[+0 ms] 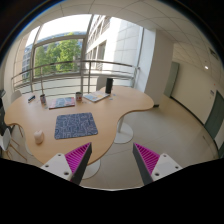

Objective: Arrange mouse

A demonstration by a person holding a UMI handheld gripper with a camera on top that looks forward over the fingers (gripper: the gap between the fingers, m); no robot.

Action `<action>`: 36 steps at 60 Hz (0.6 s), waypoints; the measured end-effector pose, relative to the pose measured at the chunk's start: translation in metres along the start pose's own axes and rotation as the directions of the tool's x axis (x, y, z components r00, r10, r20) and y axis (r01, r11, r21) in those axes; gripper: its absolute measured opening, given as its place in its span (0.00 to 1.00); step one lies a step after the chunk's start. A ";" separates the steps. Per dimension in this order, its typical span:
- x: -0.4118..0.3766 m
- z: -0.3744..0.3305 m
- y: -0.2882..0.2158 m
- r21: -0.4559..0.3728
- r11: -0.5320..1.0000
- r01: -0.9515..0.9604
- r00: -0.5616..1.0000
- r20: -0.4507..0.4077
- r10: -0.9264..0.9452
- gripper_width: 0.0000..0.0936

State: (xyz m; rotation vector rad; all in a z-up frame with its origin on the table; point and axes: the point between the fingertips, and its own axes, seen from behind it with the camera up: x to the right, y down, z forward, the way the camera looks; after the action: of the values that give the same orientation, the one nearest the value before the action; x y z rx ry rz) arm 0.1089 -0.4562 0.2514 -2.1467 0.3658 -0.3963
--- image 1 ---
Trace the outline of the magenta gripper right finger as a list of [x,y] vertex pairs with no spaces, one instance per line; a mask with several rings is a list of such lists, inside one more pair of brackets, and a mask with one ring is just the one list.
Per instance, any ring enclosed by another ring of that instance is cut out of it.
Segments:
[[182,169],[168,154],[157,154],[137,143],[133,144],[133,155],[144,185]]

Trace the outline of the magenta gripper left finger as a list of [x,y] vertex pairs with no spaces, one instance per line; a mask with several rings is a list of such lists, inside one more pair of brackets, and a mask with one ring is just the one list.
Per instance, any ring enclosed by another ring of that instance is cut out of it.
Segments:
[[92,154],[92,144],[84,144],[67,154],[57,153],[48,162],[41,166],[56,176],[79,185]]

